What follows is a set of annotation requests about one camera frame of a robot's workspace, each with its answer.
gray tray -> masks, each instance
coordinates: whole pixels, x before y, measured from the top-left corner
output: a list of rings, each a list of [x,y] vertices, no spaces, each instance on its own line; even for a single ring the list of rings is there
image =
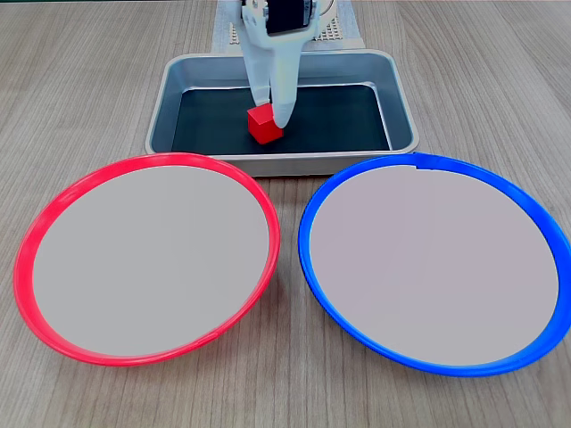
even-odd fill
[[[253,177],[275,177],[331,175],[371,157],[412,152],[418,145],[401,81],[386,53],[304,52],[298,103],[285,128],[288,139],[275,145],[259,146],[247,135],[245,110],[253,107],[247,88],[241,55],[173,59],[163,74],[146,151],[198,152]],[[347,89],[351,93],[344,95]]]

blue plate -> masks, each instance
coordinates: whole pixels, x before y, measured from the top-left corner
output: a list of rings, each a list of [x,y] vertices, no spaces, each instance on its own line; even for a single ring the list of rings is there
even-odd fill
[[[372,169],[397,165],[415,166],[418,169],[449,171],[483,181],[506,194],[527,213],[542,232],[555,260],[559,276],[559,294],[550,322],[532,343],[518,353],[492,363],[476,366],[443,366],[408,358],[372,341],[365,334],[352,327],[327,300],[313,271],[310,257],[311,226],[319,207],[330,193],[349,178]],[[348,169],[344,169],[327,180],[311,198],[300,224],[298,247],[302,269],[311,291],[329,316],[347,333],[365,346],[393,361],[418,370],[460,377],[500,375],[518,370],[532,364],[555,348],[563,340],[571,326],[571,247],[558,224],[537,201],[517,186],[490,171],[460,160],[416,152],[365,160]]]

table surface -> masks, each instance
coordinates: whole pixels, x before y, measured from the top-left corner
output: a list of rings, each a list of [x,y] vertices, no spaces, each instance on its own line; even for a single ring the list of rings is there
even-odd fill
[[[367,47],[396,60],[419,149],[515,182],[571,236],[571,3],[353,7]],[[215,12],[213,0],[0,4],[0,426],[567,427],[571,335],[515,373],[454,379],[365,349],[325,314],[296,251],[324,178],[260,180],[282,225],[277,273],[197,352],[89,366],[24,325],[12,264],[28,226],[66,186],[144,152],[166,62],[210,51]]]

red cube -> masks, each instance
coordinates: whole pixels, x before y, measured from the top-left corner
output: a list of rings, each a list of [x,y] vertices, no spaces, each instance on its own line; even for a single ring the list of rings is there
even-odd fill
[[[259,144],[267,144],[284,136],[284,130],[274,122],[270,103],[259,105],[248,111],[248,130]]]

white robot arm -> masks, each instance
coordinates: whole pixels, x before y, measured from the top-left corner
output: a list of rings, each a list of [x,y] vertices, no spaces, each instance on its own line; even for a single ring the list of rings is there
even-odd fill
[[[279,128],[294,110],[302,48],[325,29],[335,7],[336,0],[236,0],[231,20],[253,100],[269,103],[271,91]]]

